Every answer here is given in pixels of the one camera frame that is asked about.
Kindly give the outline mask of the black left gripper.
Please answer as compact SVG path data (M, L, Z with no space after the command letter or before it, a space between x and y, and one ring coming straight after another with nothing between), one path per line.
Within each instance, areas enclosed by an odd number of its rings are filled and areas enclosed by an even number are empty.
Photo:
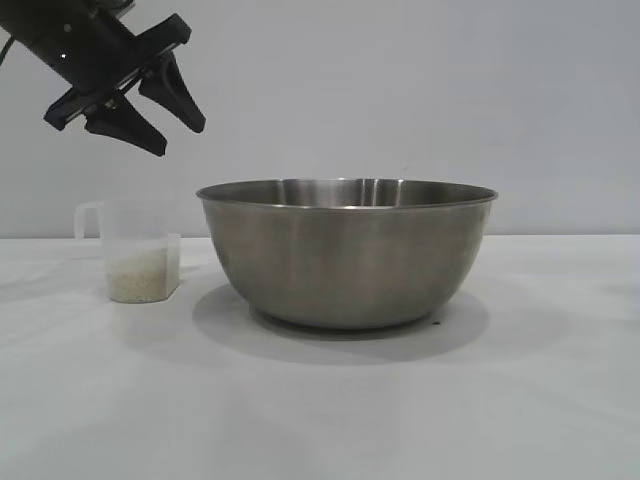
M139 93L195 133L206 118L189 93L175 49L192 29L177 14L135 34L121 21L131 1L4 1L1 27L70 86L44 119L62 131L79 116L85 130L161 157L166 138L129 102Z

